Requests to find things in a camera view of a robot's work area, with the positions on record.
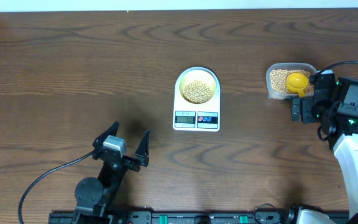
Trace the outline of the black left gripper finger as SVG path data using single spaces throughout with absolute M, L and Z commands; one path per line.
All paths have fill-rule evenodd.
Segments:
M 149 164 L 149 139 L 150 139 L 150 131 L 146 130 L 135 152 L 139 164 L 143 167 L 147 167 Z
M 116 136 L 119 128 L 119 122 L 115 121 L 105 132 L 100 134 L 93 142 L 92 146 L 94 148 L 101 147 L 103 142 L 106 140 L 108 136 Z

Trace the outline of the yellow measuring scoop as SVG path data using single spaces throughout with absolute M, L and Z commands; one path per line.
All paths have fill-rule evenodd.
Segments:
M 291 73 L 287 76 L 286 86 L 287 88 L 297 93 L 299 97 L 305 97 L 305 88 L 309 84 L 309 79 L 301 73 Z

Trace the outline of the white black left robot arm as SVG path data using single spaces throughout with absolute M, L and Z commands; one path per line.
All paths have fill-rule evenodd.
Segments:
M 149 137 L 146 131 L 136 157 L 126 156 L 126 142 L 116 136 L 119 122 L 100 134 L 93 142 L 94 160 L 102 160 L 97 177 L 81 180 L 75 189 L 76 208 L 72 223 L 128 223 L 127 212 L 114 208 L 114 200 L 127 171 L 139 172 L 149 164 Z

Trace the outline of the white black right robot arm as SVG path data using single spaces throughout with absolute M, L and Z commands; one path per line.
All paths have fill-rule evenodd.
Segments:
M 349 201 L 349 223 L 358 223 L 358 79 L 336 78 L 330 70 L 310 77 L 312 96 L 291 99 L 291 118 L 319 123 L 321 141 L 337 159 Z

